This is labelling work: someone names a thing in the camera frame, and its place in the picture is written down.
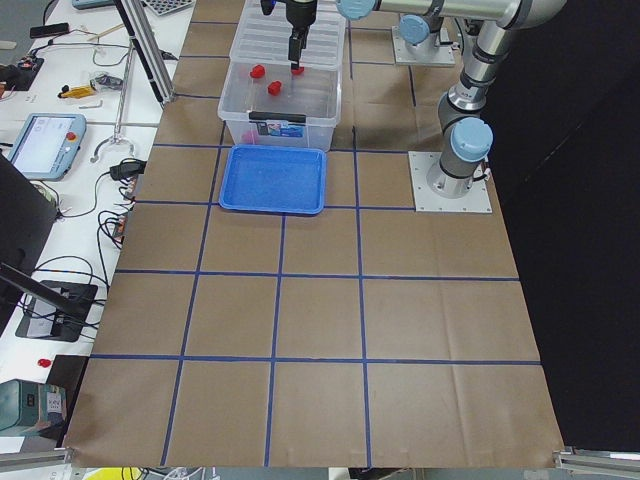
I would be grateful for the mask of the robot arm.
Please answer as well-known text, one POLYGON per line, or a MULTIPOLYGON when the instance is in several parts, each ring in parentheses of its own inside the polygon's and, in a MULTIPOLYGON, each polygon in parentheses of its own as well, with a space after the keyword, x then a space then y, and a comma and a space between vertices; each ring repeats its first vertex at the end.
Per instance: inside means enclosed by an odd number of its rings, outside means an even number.
POLYGON ((473 46, 465 48, 460 80, 438 105, 442 132, 465 117, 477 117, 486 104, 487 91, 501 62, 508 56, 515 33, 541 25, 565 6, 555 0, 459 0, 459 1, 338 1, 338 12, 348 20, 360 20, 373 11, 481 20, 473 46))
POLYGON ((406 14, 400 18, 400 36, 414 47, 437 49, 450 46, 451 41, 442 38, 444 19, 437 16, 406 14))

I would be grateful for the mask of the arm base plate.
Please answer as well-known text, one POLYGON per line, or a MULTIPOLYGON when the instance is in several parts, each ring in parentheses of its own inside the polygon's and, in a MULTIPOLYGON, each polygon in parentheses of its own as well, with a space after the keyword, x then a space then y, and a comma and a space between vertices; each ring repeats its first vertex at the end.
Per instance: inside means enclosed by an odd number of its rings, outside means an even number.
POLYGON ((482 174, 478 166, 467 179, 448 176, 440 166, 440 152, 409 151, 415 210, 419 213, 491 214, 488 181, 475 181, 482 174))
POLYGON ((422 43, 412 45, 400 34, 398 26, 391 29, 394 58, 398 65, 445 67, 455 65, 448 30, 442 26, 438 33, 431 33, 422 43))

